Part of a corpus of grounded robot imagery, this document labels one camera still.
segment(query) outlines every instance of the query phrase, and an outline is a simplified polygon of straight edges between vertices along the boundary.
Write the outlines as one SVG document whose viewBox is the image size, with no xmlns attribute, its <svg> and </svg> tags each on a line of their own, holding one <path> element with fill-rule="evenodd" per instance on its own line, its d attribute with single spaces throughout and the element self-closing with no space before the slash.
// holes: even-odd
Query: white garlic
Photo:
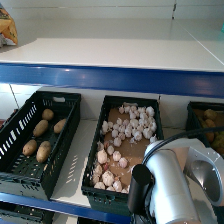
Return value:
<svg viewBox="0 0 224 224">
<path fill-rule="evenodd" d="M 117 119 L 117 124 L 122 125 L 122 120 L 120 118 Z"/>
<path fill-rule="evenodd" d="M 118 128 L 118 131 L 124 133 L 124 131 L 125 131 L 125 126 L 124 126 L 124 125 L 121 125 L 121 126 Z"/>
<path fill-rule="evenodd" d="M 121 139 L 120 138 L 115 138 L 114 139 L 114 146 L 120 147 L 121 146 Z"/>
<path fill-rule="evenodd" d="M 130 120 L 130 124 L 132 125 L 133 128 L 138 127 L 138 120 L 137 119 L 132 119 Z"/>
<path fill-rule="evenodd" d="M 136 141 L 141 141 L 142 140 L 142 133 L 140 131 L 137 131 L 137 132 L 135 132 L 134 137 L 135 137 Z"/>
<path fill-rule="evenodd" d="M 113 153 L 113 159 L 114 159 L 114 161 L 117 162 L 117 161 L 120 160 L 120 158 L 121 158 L 121 154 L 120 154 L 120 152 L 115 151 L 115 152 Z"/>
<path fill-rule="evenodd" d="M 150 139 L 152 137 L 152 131 L 149 128 L 145 128 L 143 130 L 143 135 L 146 139 Z"/>
<path fill-rule="evenodd" d="M 114 175 L 108 170 L 102 175 L 103 183 L 106 186 L 111 186 L 114 182 Z"/>
<path fill-rule="evenodd" d="M 103 182 L 98 182 L 98 183 L 95 184 L 94 188 L 105 190 L 105 185 L 104 185 Z"/>
<path fill-rule="evenodd" d="M 113 129 L 114 129 L 114 130 L 118 130 L 118 129 L 119 129 L 119 124 L 114 124 L 114 125 L 113 125 Z"/>
<path fill-rule="evenodd" d="M 104 149 L 97 153 L 97 160 L 100 164 L 107 162 L 107 153 Z"/>
<path fill-rule="evenodd" d="M 101 176 L 102 172 L 103 172 L 103 170 L 100 165 L 97 165 L 96 168 L 93 170 L 93 174 L 97 174 L 99 176 Z"/>
<path fill-rule="evenodd" d="M 112 186 L 107 188 L 108 191 L 115 191 L 114 188 Z"/>
<path fill-rule="evenodd" d="M 107 153 L 111 156 L 114 152 L 114 147 L 112 145 L 110 145 L 108 148 L 107 148 Z"/>
<path fill-rule="evenodd" d="M 120 167 L 125 168 L 128 165 L 128 161 L 124 157 L 122 157 L 119 160 L 119 165 Z"/>
<path fill-rule="evenodd" d="M 130 111 L 130 106 L 124 107 L 124 112 L 125 112 L 126 114 L 128 114 L 129 111 Z"/>
<path fill-rule="evenodd" d="M 132 111 L 129 112 L 130 115 L 130 119 L 135 119 L 136 118 L 136 114 Z"/>
<path fill-rule="evenodd" d="M 141 119 L 148 119 L 148 115 L 146 113 L 140 113 Z"/>
<path fill-rule="evenodd" d="M 125 140 L 125 133 L 120 132 L 120 133 L 118 134 L 118 137 L 119 137 L 122 141 L 124 141 L 124 140 Z"/>
<path fill-rule="evenodd" d="M 149 117 L 153 117 L 155 115 L 155 111 L 152 107 L 147 107 L 146 108 L 146 114 L 149 116 Z"/>
<path fill-rule="evenodd" d="M 124 113 L 124 106 L 123 105 L 121 107 L 119 107 L 119 112 L 120 112 L 120 114 Z"/>
<path fill-rule="evenodd" d="M 128 119 L 125 119 L 125 120 L 123 121 L 123 125 L 126 127 L 128 124 L 129 124 L 129 120 L 128 120 Z"/>
<path fill-rule="evenodd" d="M 150 138 L 150 143 L 153 143 L 156 141 L 157 141 L 156 135 Z"/>
<path fill-rule="evenodd" d="M 121 182 L 119 180 L 114 182 L 113 187 L 114 187 L 116 192 L 121 192 L 122 191 Z"/>
<path fill-rule="evenodd" d="M 118 136 L 118 130 L 114 129 L 112 132 L 111 132 L 111 135 L 113 138 L 116 138 Z"/>
</svg>

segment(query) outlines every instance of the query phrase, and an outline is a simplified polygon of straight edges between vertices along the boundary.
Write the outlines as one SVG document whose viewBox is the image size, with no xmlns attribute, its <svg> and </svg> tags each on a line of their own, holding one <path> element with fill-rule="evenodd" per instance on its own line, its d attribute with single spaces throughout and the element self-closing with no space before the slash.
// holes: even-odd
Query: potato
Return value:
<svg viewBox="0 0 224 224">
<path fill-rule="evenodd" d="M 54 112 L 50 109 L 45 109 L 42 113 L 43 120 L 50 121 L 53 119 L 53 117 L 54 117 Z"/>
<path fill-rule="evenodd" d="M 45 131 L 48 129 L 48 121 L 46 120 L 41 120 L 33 130 L 33 135 L 35 137 L 41 136 Z"/>
<path fill-rule="evenodd" d="M 59 134 L 64 127 L 66 122 L 66 119 L 60 120 L 55 126 L 54 126 L 54 133 Z"/>
<path fill-rule="evenodd" d="M 204 112 L 204 119 L 211 119 L 211 120 L 215 120 L 217 117 L 217 113 L 214 110 L 208 109 Z"/>
<path fill-rule="evenodd" d="M 30 156 L 32 155 L 37 149 L 37 142 L 32 139 L 26 143 L 23 147 L 23 154 L 24 156 Z"/>
<path fill-rule="evenodd" d="M 48 156 L 51 153 L 51 144 L 48 141 L 41 143 L 37 151 L 36 159 L 39 163 L 43 163 L 47 160 Z"/>
</svg>

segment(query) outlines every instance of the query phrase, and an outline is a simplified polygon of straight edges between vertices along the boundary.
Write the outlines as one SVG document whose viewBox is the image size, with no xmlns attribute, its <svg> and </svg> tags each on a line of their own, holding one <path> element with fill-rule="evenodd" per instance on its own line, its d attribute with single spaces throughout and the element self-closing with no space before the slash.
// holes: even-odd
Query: black plastic crate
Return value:
<svg viewBox="0 0 224 224">
<path fill-rule="evenodd" d="M 51 224 L 54 212 L 0 202 L 0 217 L 4 221 L 18 224 Z"/>
<path fill-rule="evenodd" d="M 88 162 L 85 168 L 82 180 L 82 193 L 88 197 L 92 209 L 115 213 L 120 215 L 129 216 L 130 212 L 127 207 L 128 194 L 112 192 L 107 190 L 95 189 L 89 185 L 90 177 L 93 172 L 93 163 L 97 152 L 97 142 L 101 139 L 100 130 L 103 121 L 108 121 L 110 109 L 120 107 L 124 102 L 137 103 L 139 107 L 153 107 L 155 110 L 154 118 L 157 124 L 156 136 L 159 140 L 163 140 L 163 131 L 160 120 L 159 105 L 157 100 L 142 99 L 142 98 L 129 98 L 117 96 L 105 96 L 103 105 L 94 135 L 91 151 L 88 156 Z"/>
<path fill-rule="evenodd" d="M 47 200 L 51 197 L 61 167 L 80 121 L 80 94 L 36 92 L 0 131 L 0 192 L 24 195 Z M 48 130 L 36 137 L 37 145 L 51 143 L 47 161 L 38 163 L 36 153 L 26 157 L 23 146 L 33 139 L 33 130 L 42 119 L 42 112 L 49 108 L 54 118 Z M 66 118 L 60 134 L 54 125 Z"/>
</svg>

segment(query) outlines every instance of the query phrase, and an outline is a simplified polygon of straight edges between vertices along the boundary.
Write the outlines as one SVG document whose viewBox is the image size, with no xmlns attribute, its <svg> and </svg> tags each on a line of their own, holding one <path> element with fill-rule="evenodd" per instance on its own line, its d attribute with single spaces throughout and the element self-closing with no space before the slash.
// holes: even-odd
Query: black plastic part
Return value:
<svg viewBox="0 0 224 224">
<path fill-rule="evenodd" d="M 131 213 L 142 214 L 144 212 L 145 197 L 152 183 L 152 175 L 149 169 L 138 164 L 132 171 L 131 185 L 128 195 L 128 209 Z"/>
</svg>

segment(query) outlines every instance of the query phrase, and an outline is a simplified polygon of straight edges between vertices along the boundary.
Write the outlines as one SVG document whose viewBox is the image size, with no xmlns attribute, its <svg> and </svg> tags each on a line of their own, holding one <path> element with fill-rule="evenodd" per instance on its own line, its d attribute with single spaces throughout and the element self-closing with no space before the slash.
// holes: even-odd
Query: brown potato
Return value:
<svg viewBox="0 0 224 224">
<path fill-rule="evenodd" d="M 50 121 L 53 119 L 53 117 L 54 117 L 54 112 L 50 109 L 45 109 L 42 113 L 43 120 Z"/>
<path fill-rule="evenodd" d="M 59 134 L 64 127 L 66 122 L 66 119 L 60 120 L 55 126 L 54 126 L 54 133 Z"/>
<path fill-rule="evenodd" d="M 35 137 L 41 136 L 45 131 L 48 129 L 48 121 L 46 120 L 41 120 L 33 130 L 33 135 Z"/>
<path fill-rule="evenodd" d="M 48 141 L 41 143 L 37 151 L 36 159 L 39 163 L 43 163 L 47 160 L 48 156 L 51 153 L 51 144 Z"/>
<path fill-rule="evenodd" d="M 23 147 L 23 154 L 24 156 L 30 156 L 32 155 L 37 149 L 37 142 L 32 139 L 26 143 Z"/>
</svg>

